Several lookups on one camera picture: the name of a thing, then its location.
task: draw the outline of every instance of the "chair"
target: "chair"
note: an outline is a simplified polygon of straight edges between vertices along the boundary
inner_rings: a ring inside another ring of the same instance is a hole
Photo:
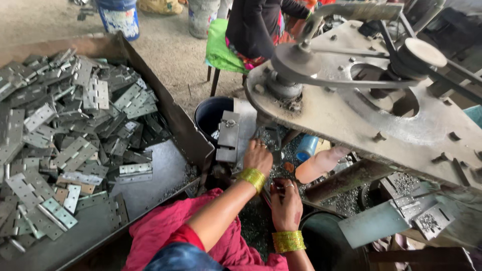
[[[243,74],[243,84],[248,70],[244,68],[243,62],[226,46],[226,28],[228,20],[216,19],[212,21],[208,29],[208,41],[206,45],[206,59],[208,65],[208,78],[211,80],[211,69],[214,70],[213,84],[211,86],[211,97],[216,94],[217,81],[221,70],[239,72]]]

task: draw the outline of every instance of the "orange bottle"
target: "orange bottle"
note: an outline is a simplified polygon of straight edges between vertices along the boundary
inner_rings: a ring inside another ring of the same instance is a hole
[[[322,150],[297,167],[295,176],[302,184],[310,183],[333,170],[338,160],[350,152],[351,150],[341,146]]]

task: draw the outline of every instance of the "woman's hand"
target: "woman's hand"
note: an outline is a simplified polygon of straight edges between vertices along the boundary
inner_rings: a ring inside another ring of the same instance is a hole
[[[295,231],[300,225],[303,204],[296,183],[289,179],[276,178],[273,181],[284,187],[284,199],[278,189],[271,185],[271,212],[277,232]]]
[[[266,148],[264,142],[260,139],[252,139],[249,141],[248,149],[244,154],[244,169],[255,168],[261,171],[265,178],[268,178],[269,171],[273,166],[273,155]]]

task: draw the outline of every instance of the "gold bangle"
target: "gold bangle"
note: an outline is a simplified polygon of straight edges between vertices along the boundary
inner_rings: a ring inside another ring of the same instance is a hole
[[[243,179],[254,185],[258,194],[265,185],[265,175],[255,168],[246,168],[239,174],[238,179]]]
[[[272,235],[276,253],[306,249],[300,230],[275,232]]]

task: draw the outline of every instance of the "sack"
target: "sack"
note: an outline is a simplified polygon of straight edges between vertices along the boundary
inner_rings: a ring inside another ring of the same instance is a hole
[[[180,14],[182,5],[177,0],[139,0],[139,8],[143,11],[159,14]]]

